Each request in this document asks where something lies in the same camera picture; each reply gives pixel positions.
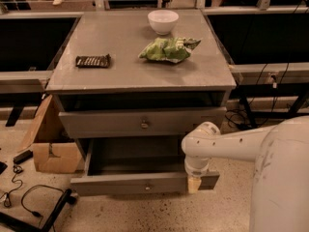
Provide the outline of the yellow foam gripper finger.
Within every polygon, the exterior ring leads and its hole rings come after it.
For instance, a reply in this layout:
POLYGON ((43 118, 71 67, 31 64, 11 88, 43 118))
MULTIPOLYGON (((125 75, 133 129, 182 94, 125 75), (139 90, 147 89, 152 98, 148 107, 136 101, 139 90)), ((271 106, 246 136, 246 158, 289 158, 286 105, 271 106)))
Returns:
POLYGON ((196 193, 202 184, 202 179, 199 177, 189 176, 187 178, 187 189, 190 194, 196 193))

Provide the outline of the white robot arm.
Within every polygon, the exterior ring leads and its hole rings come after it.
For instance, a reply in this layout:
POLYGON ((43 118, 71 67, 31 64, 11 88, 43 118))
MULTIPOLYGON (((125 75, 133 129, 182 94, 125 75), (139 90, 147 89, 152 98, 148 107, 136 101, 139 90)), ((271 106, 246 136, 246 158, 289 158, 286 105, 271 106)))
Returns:
POLYGON ((255 163, 250 232, 309 232, 309 117, 222 134, 205 122, 182 141, 188 190, 197 191, 210 158, 255 163))

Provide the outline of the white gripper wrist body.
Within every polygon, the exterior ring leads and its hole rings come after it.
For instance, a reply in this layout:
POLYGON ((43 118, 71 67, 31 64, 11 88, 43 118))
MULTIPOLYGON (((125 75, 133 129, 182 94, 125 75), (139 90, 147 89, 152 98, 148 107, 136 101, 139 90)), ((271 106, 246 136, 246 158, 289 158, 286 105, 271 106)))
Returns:
POLYGON ((209 158, 186 157, 184 159, 184 169, 190 177, 201 178, 209 170, 209 158))

